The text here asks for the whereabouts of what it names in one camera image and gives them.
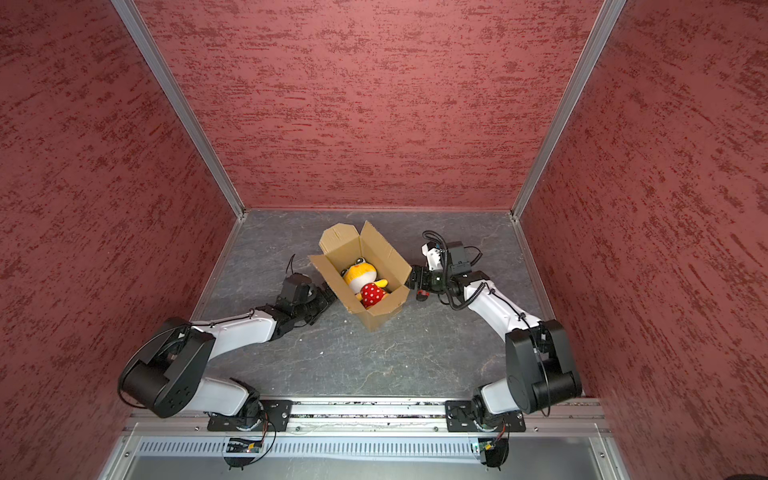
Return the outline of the yellow white object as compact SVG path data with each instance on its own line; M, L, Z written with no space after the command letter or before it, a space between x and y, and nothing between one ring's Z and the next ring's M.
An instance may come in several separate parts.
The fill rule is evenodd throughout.
M377 269L364 258L358 258L344 269L341 277L366 309L377 305L389 295L386 290L388 281L380 278Z

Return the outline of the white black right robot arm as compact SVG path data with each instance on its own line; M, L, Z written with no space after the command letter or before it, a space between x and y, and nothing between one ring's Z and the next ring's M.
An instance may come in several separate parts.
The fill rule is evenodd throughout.
M419 301L436 295L454 311L479 315L504 341L505 377L479 387L471 415L488 428L510 413L548 415L551 407L582 395L583 387L563 325L542 320L500 292L494 281L474 266L462 242L448 242L435 231L423 233L423 266L414 265L406 285Z

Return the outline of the brown cardboard express box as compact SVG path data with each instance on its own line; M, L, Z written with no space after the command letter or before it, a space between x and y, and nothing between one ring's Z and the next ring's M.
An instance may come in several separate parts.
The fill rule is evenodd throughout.
M369 331L378 330L400 313L409 294L405 282L411 267L370 222L366 222L361 230L350 224L336 224L323 232L319 246L322 253L312 255L311 263L347 311ZM360 303L341 277L341 272L358 258L371 263L379 277L388 281L386 290L389 295L370 309Z

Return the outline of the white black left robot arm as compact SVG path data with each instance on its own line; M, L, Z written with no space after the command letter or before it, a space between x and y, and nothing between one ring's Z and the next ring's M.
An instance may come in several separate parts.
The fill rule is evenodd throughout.
M236 421L239 430L252 430L265 417L259 393L241 380L206 376L209 362L310 326L335 300L327 284L317 285L310 277L293 273L283 280L271 304L197 323L170 318L127 361L118 377L118 397L159 418L203 412Z

